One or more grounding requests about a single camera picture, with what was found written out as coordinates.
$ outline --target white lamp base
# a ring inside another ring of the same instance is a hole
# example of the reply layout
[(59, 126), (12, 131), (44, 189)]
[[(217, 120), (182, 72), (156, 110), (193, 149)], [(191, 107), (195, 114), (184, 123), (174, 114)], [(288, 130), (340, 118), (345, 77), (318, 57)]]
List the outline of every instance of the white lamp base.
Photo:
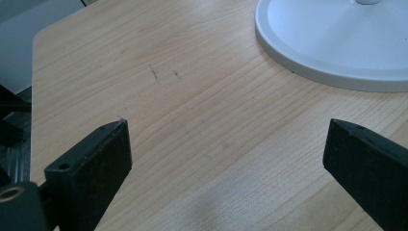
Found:
[(408, 1), (260, 0), (256, 33), (287, 69), (344, 89), (408, 91)]

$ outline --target wooden table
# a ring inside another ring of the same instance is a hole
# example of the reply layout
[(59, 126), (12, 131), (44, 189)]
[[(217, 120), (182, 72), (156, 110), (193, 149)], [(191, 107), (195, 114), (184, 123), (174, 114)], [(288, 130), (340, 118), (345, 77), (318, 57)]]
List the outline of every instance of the wooden table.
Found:
[(129, 121), (133, 169), (97, 230), (379, 230), (323, 168), (330, 118), (408, 146), (408, 93), (272, 60), (256, 0), (101, 0), (35, 38), (32, 179)]

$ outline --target black plastic jaw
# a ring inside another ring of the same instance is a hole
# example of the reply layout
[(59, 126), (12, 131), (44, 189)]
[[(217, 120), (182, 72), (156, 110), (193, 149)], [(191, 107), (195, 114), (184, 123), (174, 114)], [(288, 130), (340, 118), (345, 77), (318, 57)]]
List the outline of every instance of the black plastic jaw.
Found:
[(324, 167), (384, 230), (408, 230), (408, 150), (332, 119)]

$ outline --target black bracket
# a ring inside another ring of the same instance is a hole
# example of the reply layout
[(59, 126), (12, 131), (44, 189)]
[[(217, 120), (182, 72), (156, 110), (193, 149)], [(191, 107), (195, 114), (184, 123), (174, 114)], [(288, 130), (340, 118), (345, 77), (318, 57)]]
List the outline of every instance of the black bracket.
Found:
[(408, 150), (332, 119), (324, 167), (384, 230), (408, 230)]
[(132, 168), (127, 121), (99, 127), (45, 169), (0, 188), (0, 230), (94, 230)]

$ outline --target wooden tabletop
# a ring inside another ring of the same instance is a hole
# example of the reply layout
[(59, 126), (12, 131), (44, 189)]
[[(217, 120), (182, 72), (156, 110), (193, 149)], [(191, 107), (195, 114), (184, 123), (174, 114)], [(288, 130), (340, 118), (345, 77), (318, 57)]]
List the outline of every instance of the wooden tabletop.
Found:
[(129, 122), (133, 169), (97, 230), (379, 230), (322, 165), (330, 118), (408, 146), (408, 93), (277, 64), (256, 0), (100, 0), (35, 38), (32, 180)]

